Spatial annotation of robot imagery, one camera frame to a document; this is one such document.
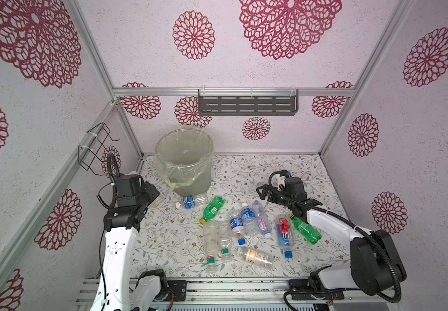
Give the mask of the blue bottle red label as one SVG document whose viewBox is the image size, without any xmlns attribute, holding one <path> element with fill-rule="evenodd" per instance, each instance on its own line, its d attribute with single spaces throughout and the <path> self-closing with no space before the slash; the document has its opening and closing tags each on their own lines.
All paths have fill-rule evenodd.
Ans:
<svg viewBox="0 0 448 311">
<path fill-rule="evenodd" d="M 291 231 L 291 222 L 287 216 L 279 216 L 275 227 L 278 236 L 278 246 L 283 251 L 286 259 L 293 258 L 294 238 Z"/>
</svg>

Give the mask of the clear bottle blue label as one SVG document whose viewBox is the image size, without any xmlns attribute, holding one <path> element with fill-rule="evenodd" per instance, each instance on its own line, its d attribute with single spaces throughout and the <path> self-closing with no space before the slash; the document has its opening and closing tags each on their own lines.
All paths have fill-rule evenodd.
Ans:
<svg viewBox="0 0 448 311">
<path fill-rule="evenodd" d="M 182 197 L 175 203 L 175 206 L 177 209 L 193 209 L 206 204 L 208 204 L 208 196 L 206 193 L 201 193 Z"/>
</svg>

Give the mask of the clear bottle green red cap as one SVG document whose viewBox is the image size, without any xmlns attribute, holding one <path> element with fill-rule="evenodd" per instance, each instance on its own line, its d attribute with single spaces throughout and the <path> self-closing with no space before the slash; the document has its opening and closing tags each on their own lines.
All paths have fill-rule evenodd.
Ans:
<svg viewBox="0 0 448 311">
<path fill-rule="evenodd" d="M 218 266 L 216 257 L 218 255 L 218 225 L 212 220 L 203 224 L 203 242 L 205 247 L 206 270 L 208 273 L 216 273 Z"/>
</svg>

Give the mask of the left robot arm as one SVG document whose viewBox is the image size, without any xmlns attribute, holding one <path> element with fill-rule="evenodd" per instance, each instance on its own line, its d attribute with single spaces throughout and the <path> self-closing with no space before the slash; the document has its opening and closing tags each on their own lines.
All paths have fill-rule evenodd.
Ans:
<svg viewBox="0 0 448 311">
<path fill-rule="evenodd" d="M 136 172 L 122 174 L 112 183 L 113 199 L 104 216 L 104 232 L 99 251 L 100 282 L 91 310 L 152 310 L 154 300 L 167 294 L 167 281 L 162 270 L 141 275 L 129 291 L 133 245 L 148 207 L 160 192 Z"/>
</svg>

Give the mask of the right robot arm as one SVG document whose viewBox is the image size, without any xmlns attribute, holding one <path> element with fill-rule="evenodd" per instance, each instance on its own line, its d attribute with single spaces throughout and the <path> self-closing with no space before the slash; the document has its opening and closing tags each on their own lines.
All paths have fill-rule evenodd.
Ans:
<svg viewBox="0 0 448 311">
<path fill-rule="evenodd" d="M 303 181 L 285 170 L 273 172 L 256 191 L 261 200 L 287 207 L 303 224 L 323 231 L 350 252 L 346 264 L 312 272 L 305 285 L 292 285 L 284 294 L 285 299 L 333 299 L 358 290 L 389 303 L 401 301 L 401 283 L 407 272 L 389 233 L 362 228 L 323 208 L 321 202 L 308 198 Z"/>
</svg>

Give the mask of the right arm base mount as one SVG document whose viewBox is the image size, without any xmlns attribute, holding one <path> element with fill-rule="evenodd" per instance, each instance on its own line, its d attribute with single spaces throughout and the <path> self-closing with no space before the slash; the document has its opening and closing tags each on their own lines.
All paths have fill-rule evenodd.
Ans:
<svg viewBox="0 0 448 311">
<path fill-rule="evenodd" d="M 310 284 L 309 279 L 290 279 L 288 281 L 290 290 L 293 291 L 291 298 L 294 301 L 300 300 L 342 300 L 345 298 L 343 292 L 330 292 L 326 293 L 322 285 L 314 283 Z"/>
</svg>

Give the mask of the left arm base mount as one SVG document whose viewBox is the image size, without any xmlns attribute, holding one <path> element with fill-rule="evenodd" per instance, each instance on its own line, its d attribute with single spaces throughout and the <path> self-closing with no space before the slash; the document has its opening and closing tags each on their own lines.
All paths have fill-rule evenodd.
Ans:
<svg viewBox="0 0 448 311">
<path fill-rule="evenodd" d="M 167 286 L 162 287 L 161 293 L 155 297 L 153 303 L 174 303 L 186 301 L 189 282 L 186 280 L 169 279 Z"/>
</svg>

